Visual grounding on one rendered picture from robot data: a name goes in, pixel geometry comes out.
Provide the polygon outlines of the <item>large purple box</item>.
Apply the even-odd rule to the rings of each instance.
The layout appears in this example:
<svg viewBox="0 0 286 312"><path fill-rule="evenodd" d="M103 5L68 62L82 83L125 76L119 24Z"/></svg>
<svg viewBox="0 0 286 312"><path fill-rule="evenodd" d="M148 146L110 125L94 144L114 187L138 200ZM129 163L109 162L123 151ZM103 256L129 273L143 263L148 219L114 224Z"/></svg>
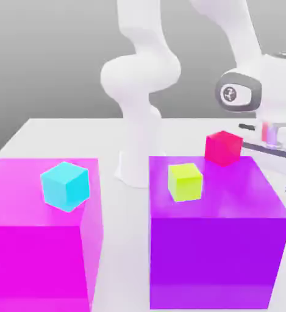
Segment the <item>large purple box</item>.
<svg viewBox="0 0 286 312"><path fill-rule="evenodd" d="M194 163L200 200L175 202L168 167ZM156 309L266 309L286 244L286 207L257 163L149 159L149 293Z"/></svg>

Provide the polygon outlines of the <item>small red cube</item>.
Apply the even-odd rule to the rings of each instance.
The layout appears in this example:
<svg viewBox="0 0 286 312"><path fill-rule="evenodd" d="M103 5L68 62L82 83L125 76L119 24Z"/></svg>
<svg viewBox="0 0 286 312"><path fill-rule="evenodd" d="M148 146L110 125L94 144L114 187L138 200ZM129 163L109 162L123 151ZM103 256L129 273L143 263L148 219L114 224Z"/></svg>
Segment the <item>small red cube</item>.
<svg viewBox="0 0 286 312"><path fill-rule="evenodd" d="M206 137L204 158L220 166L239 161L243 138L227 131L219 131Z"/></svg>

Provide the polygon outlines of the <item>small yellow-green cube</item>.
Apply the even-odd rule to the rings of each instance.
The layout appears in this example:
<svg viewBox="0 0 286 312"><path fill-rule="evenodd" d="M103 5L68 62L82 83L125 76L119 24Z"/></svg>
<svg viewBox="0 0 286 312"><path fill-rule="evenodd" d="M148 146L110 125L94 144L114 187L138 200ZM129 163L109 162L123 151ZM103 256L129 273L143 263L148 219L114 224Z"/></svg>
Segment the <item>small yellow-green cube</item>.
<svg viewBox="0 0 286 312"><path fill-rule="evenodd" d="M203 175L194 163L168 166L168 190L175 202L199 200Z"/></svg>

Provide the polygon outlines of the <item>small cyan cube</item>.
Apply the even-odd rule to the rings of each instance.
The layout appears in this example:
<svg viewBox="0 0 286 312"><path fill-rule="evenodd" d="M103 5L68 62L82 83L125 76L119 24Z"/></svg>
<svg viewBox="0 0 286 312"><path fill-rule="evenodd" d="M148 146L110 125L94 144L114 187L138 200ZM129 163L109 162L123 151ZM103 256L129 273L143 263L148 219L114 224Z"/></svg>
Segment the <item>small cyan cube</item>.
<svg viewBox="0 0 286 312"><path fill-rule="evenodd" d="M46 204L67 213L90 198L88 169L63 161L40 175Z"/></svg>

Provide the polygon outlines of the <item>large magenta box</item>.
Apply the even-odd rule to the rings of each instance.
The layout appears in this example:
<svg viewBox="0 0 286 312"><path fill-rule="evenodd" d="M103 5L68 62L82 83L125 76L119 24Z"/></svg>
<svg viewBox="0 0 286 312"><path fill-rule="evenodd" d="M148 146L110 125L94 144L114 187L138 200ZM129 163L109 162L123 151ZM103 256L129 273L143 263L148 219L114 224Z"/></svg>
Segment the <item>large magenta box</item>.
<svg viewBox="0 0 286 312"><path fill-rule="evenodd" d="M90 198L67 213L45 204L40 176L57 158L0 159L0 312L91 312L103 224L95 158Z"/></svg>

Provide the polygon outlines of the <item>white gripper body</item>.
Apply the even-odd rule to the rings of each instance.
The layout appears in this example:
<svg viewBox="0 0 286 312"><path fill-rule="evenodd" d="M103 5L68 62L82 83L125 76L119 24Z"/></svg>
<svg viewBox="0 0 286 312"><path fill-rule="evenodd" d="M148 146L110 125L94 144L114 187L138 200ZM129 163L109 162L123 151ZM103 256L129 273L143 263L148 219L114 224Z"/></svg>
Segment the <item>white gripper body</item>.
<svg viewBox="0 0 286 312"><path fill-rule="evenodd" d="M260 167L286 175L286 146L244 141L241 151L243 155L252 157Z"/></svg>

